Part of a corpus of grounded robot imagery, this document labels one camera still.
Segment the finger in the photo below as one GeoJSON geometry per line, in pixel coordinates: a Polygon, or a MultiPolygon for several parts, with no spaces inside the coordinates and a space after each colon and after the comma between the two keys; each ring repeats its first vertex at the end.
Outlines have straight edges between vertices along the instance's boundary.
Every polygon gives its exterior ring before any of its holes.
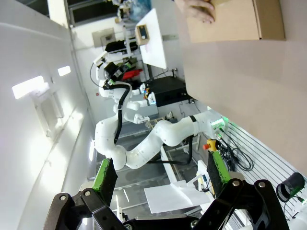
{"type": "Polygon", "coordinates": [[[200,21],[203,21],[203,22],[208,22],[208,23],[214,22],[214,18],[211,15],[209,15],[208,13],[203,12],[203,11],[197,9],[197,8],[194,8],[194,7],[188,8],[187,15],[194,17],[194,18],[197,18],[197,19],[199,19],[200,21]]]}
{"type": "Polygon", "coordinates": [[[204,1],[204,0],[190,0],[189,1],[190,6],[198,6],[198,7],[204,7],[208,8],[210,10],[214,10],[214,7],[211,3],[204,1]]]}

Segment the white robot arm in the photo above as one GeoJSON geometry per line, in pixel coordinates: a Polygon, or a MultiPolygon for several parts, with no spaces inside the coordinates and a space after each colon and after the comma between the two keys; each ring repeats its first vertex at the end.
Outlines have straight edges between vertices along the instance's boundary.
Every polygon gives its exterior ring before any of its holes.
{"type": "Polygon", "coordinates": [[[165,120],[158,122],[146,139],[131,151],[126,151],[124,147],[116,145],[123,117],[136,124],[148,120],[147,117],[143,118],[138,114],[133,119],[129,119],[125,114],[126,109],[138,110],[140,107],[155,104],[156,101],[154,93],[151,93],[144,101],[129,102],[132,95],[145,91],[145,85],[142,85],[139,90],[132,91],[129,84],[118,81],[125,70],[125,66],[114,68],[113,63],[107,63],[106,55],[107,53],[104,52],[100,58],[94,61],[94,64],[97,68],[103,66],[109,73],[109,79],[100,80],[99,92],[101,96],[113,98],[117,103],[114,108],[116,115],[97,123],[95,148],[99,153],[113,159],[116,170],[123,168],[125,165],[132,169],[142,167],[160,151],[163,144],[176,146],[185,138],[197,135],[200,132],[205,132],[210,137],[213,136],[210,133],[212,132],[211,122],[221,119],[221,116],[213,111],[207,111],[183,118],[175,124],[165,120]]]}
{"type": "Polygon", "coordinates": [[[160,151],[163,144],[176,146],[191,135],[197,135],[200,132],[208,134],[207,131],[212,129],[211,121],[215,120],[217,120],[217,114],[210,110],[185,117],[175,124],[165,120],[159,121],[145,140],[133,150],[126,151],[124,147],[114,144],[118,122],[117,116],[114,116],[97,123],[95,148],[99,153],[113,159],[116,170],[125,165],[138,169],[150,161],[160,151]]]}

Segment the cardboard box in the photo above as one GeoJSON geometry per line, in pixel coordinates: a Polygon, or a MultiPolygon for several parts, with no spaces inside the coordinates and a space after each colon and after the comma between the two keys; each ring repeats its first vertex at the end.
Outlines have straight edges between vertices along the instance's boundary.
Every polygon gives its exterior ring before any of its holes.
{"type": "Polygon", "coordinates": [[[191,42],[284,40],[279,0],[212,0],[212,24],[188,18],[191,42]]]}
{"type": "Polygon", "coordinates": [[[145,45],[149,42],[149,34],[146,25],[138,25],[135,27],[136,41],[139,46],[145,45]]]}

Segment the cable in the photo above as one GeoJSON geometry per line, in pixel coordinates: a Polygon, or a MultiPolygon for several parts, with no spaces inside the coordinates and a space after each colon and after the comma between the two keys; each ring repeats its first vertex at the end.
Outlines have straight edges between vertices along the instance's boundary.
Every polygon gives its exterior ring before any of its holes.
{"type": "Polygon", "coordinates": [[[160,74],[154,76],[153,79],[155,79],[155,78],[157,78],[157,77],[159,77],[159,76],[161,76],[161,75],[163,75],[163,74],[167,77],[167,75],[166,75],[167,72],[173,72],[173,71],[172,71],[172,70],[168,70],[168,68],[167,68],[167,70],[166,70],[165,72],[162,70],[162,73],[160,73],[160,74]]]}
{"type": "Polygon", "coordinates": [[[192,160],[192,150],[193,150],[193,135],[189,136],[189,157],[187,159],[187,162],[181,162],[181,161],[148,161],[148,164],[177,164],[177,165],[188,165],[190,164],[192,160]]]}
{"type": "Polygon", "coordinates": [[[301,197],[299,197],[299,196],[296,196],[296,195],[295,195],[294,197],[297,198],[299,202],[301,202],[301,203],[304,202],[304,199],[303,199],[303,198],[301,198],[301,197]]]}
{"type": "Polygon", "coordinates": [[[126,84],[118,84],[118,85],[110,85],[109,90],[113,90],[113,89],[125,89],[125,92],[123,93],[122,97],[120,98],[119,102],[118,102],[118,126],[117,126],[117,131],[115,134],[115,138],[114,138],[114,144],[117,143],[120,132],[121,132],[121,128],[123,125],[123,117],[122,117],[122,106],[124,104],[124,101],[127,97],[127,95],[130,92],[130,86],[126,85],[126,84]]]}
{"type": "Polygon", "coordinates": [[[198,112],[201,113],[200,109],[197,107],[196,102],[194,101],[194,105],[197,108],[198,112]]]}
{"type": "Polygon", "coordinates": [[[180,114],[181,114],[183,117],[186,117],[186,113],[183,112],[183,111],[181,110],[181,107],[180,107],[181,105],[183,105],[183,102],[181,102],[181,103],[179,104],[180,114]]]}
{"type": "Polygon", "coordinates": [[[289,220],[289,219],[286,217],[285,213],[284,213],[284,211],[285,211],[285,209],[286,209],[286,204],[287,204],[287,202],[288,202],[288,201],[286,201],[285,204],[284,204],[284,206],[283,206],[283,214],[284,214],[284,217],[286,218],[286,220],[289,220]]]}
{"type": "Polygon", "coordinates": [[[221,153],[221,157],[225,161],[229,171],[235,172],[236,166],[238,166],[238,168],[246,172],[249,172],[254,169],[255,164],[252,158],[248,156],[245,152],[243,152],[233,140],[232,141],[236,146],[236,148],[234,149],[232,149],[231,146],[228,143],[226,143],[226,141],[223,138],[221,138],[220,140],[224,143],[224,145],[226,145],[226,146],[221,145],[219,150],[221,153]]]}
{"type": "Polygon", "coordinates": [[[207,183],[207,187],[203,190],[203,192],[205,192],[205,193],[206,193],[206,192],[210,192],[211,195],[212,195],[213,197],[215,197],[214,194],[210,191],[210,188],[212,187],[212,186],[209,187],[210,180],[211,180],[211,179],[209,178],[209,181],[208,181],[208,183],[207,183]]]}
{"type": "Polygon", "coordinates": [[[92,83],[94,83],[94,85],[98,86],[99,88],[102,88],[102,86],[98,85],[96,82],[94,82],[93,78],[92,78],[92,68],[94,66],[94,63],[92,63],[91,68],[90,68],[90,79],[92,81],[92,83]]]}

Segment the green light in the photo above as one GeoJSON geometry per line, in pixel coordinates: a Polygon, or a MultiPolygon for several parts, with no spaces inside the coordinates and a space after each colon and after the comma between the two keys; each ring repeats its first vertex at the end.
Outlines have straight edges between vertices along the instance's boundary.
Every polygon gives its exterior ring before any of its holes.
{"type": "Polygon", "coordinates": [[[229,123],[229,119],[227,117],[223,116],[223,119],[226,123],[229,123]]]}
{"type": "Polygon", "coordinates": [[[216,126],[216,125],[219,125],[219,124],[221,124],[221,126],[224,126],[225,122],[224,122],[224,120],[222,118],[217,120],[217,121],[211,122],[211,126],[216,126]]]}

